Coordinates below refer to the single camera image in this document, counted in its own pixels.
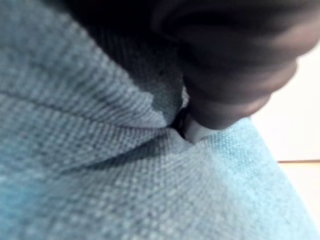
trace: knit fabric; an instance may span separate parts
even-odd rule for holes
[[[195,145],[168,127],[173,46],[100,41],[58,0],[0,1],[1,240],[320,238],[249,119]]]

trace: light blue fabric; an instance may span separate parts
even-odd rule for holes
[[[196,145],[169,43],[0,2],[0,239],[318,240],[249,119]]]

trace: textured fabric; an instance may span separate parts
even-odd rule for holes
[[[319,239],[249,119],[196,145],[168,127],[173,46],[101,41],[59,1],[0,1],[0,239]]]

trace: white wall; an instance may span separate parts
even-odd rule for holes
[[[320,160],[320,44],[252,119],[276,160]]]

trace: blue sweater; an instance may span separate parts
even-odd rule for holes
[[[174,46],[0,1],[0,239],[318,240],[249,119],[192,145]]]

